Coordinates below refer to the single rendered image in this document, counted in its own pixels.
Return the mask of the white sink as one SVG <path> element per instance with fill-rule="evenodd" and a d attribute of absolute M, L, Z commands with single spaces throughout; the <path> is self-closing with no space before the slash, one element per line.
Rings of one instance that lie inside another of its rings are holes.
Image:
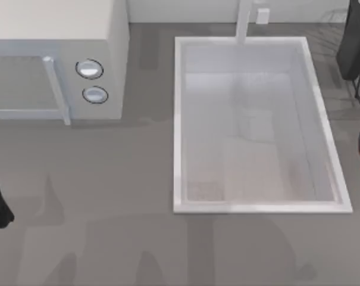
<path fill-rule="evenodd" d="M 180 36 L 174 52 L 174 213 L 352 213 L 306 38 Z"/>

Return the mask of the small microwave knob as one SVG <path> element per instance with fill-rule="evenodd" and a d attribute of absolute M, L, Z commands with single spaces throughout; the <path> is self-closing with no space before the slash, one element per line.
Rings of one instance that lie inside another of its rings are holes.
<path fill-rule="evenodd" d="M 100 86 L 91 86 L 82 90 L 82 97 L 91 104 L 103 104 L 107 102 L 108 92 Z"/>

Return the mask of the large microwave knob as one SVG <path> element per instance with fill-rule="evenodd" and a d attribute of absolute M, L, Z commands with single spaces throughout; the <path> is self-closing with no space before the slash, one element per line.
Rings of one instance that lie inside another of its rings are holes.
<path fill-rule="evenodd" d="M 90 58 L 76 62 L 75 70 L 80 77 L 88 80 L 99 79 L 104 73 L 102 64 Z"/>

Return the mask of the pale microwave oven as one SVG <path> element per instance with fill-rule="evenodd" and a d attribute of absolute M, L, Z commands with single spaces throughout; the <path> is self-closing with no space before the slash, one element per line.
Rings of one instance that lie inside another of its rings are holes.
<path fill-rule="evenodd" d="M 118 120 L 122 116 L 129 53 L 126 0 L 0 0 L 0 56 L 50 56 L 74 120 Z M 80 77 L 78 61 L 94 59 L 104 73 Z M 82 90 L 104 88 L 103 104 Z"/>

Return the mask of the tall white tap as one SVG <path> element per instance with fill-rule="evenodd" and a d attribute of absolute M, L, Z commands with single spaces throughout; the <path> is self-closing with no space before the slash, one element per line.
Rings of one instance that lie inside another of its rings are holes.
<path fill-rule="evenodd" d="M 236 40 L 239 45 L 245 44 L 252 2 L 253 0 L 239 0 L 236 23 Z"/>

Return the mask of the microwave door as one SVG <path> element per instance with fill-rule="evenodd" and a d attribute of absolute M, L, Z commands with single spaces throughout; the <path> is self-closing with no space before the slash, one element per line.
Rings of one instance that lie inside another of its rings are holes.
<path fill-rule="evenodd" d="M 0 56 L 0 120 L 63 120 L 42 58 Z"/>

